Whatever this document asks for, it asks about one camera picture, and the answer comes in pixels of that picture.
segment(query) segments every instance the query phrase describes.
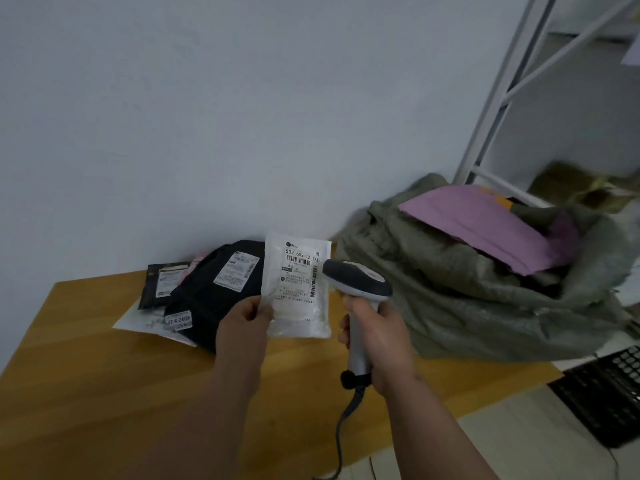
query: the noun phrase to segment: black keyboard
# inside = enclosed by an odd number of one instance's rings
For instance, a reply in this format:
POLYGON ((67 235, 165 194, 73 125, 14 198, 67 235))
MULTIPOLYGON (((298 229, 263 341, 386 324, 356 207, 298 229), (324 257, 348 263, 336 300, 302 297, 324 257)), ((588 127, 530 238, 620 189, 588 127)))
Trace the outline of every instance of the black keyboard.
POLYGON ((604 447, 640 436, 640 348, 564 371, 549 387, 604 447))

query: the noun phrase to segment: forearm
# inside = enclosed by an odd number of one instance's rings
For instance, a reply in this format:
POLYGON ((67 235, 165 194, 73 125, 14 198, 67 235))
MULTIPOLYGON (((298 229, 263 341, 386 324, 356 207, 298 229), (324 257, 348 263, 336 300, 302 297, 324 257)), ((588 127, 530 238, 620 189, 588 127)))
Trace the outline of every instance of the forearm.
POLYGON ((497 480, 421 377, 393 380, 385 398, 403 480, 497 480))
POLYGON ((124 480, 228 480, 252 396, 242 374, 216 367, 203 394, 124 480))

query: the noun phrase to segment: person's right arm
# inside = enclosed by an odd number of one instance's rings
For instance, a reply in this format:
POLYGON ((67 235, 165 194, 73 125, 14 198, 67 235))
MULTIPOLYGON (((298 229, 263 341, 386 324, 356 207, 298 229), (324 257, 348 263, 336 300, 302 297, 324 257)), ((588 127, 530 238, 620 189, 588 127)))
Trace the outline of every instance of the person's right arm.
MULTIPOLYGON (((415 366, 409 334, 387 302, 376 313, 364 298, 346 296, 373 364, 372 382, 387 402, 403 480, 497 480, 491 467, 415 366)), ((338 339, 349 345, 349 316, 338 339)))

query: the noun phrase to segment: person's left arm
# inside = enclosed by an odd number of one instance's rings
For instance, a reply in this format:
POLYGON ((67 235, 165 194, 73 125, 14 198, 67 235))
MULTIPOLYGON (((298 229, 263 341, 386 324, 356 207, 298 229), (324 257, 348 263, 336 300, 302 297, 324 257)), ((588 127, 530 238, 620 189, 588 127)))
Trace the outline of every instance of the person's left arm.
POLYGON ((249 401, 260 385, 267 327, 273 317, 270 307, 258 313, 259 303, 260 296, 245 298, 220 322, 209 384, 178 424, 122 480, 233 477, 249 401))

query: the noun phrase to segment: purple package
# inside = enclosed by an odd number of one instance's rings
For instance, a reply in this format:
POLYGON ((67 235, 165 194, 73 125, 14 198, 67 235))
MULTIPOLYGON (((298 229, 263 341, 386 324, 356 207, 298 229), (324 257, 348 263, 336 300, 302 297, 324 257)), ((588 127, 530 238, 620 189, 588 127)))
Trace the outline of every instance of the purple package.
POLYGON ((550 228, 554 236, 548 239, 476 185, 441 187, 403 202, 398 208, 484 251, 523 276, 568 264, 580 241, 567 213, 558 215, 550 228))

